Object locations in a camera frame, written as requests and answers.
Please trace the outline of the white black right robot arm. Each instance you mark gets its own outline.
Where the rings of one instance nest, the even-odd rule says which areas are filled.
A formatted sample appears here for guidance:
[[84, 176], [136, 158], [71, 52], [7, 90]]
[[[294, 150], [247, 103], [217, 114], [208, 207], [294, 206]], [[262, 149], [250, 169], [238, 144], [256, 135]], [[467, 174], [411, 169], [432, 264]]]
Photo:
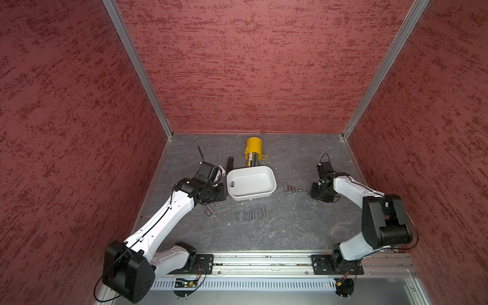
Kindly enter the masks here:
[[407, 245], [414, 239], [415, 225], [396, 194], [371, 189], [349, 175], [329, 172], [314, 182], [313, 199], [333, 203], [337, 197], [348, 198], [362, 209], [361, 231], [353, 238], [334, 245], [332, 253], [314, 265], [327, 274], [362, 274], [363, 258], [385, 249]]

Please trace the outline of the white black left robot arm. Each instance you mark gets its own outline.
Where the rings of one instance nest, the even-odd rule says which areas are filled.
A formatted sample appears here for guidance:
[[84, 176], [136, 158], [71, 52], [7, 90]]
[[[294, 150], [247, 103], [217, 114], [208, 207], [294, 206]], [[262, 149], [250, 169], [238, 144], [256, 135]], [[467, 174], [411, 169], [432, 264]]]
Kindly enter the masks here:
[[125, 241], [113, 241], [107, 247], [98, 282], [133, 304], [141, 301], [156, 279], [187, 268], [194, 261], [195, 250], [186, 243], [158, 252], [171, 230], [196, 205], [221, 202], [226, 196], [222, 182], [207, 185], [194, 179], [180, 180], [166, 203], [145, 225]]

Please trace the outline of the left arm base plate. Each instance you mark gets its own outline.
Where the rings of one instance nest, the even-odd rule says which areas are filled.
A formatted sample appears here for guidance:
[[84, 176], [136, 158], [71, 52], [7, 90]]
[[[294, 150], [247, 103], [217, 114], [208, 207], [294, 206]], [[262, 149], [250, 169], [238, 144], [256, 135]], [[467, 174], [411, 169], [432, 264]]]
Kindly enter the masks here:
[[179, 273], [186, 275], [199, 275], [201, 272], [205, 275], [212, 274], [214, 265], [213, 254], [192, 253], [189, 255], [185, 266], [179, 270]]

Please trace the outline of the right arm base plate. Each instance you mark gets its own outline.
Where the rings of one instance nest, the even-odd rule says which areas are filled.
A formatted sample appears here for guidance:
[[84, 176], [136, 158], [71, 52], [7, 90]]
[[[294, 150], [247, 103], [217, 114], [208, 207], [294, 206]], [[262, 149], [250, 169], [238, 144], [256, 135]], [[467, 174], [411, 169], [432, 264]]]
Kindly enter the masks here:
[[336, 255], [311, 255], [311, 265], [315, 275], [363, 275], [359, 261], [347, 261]]

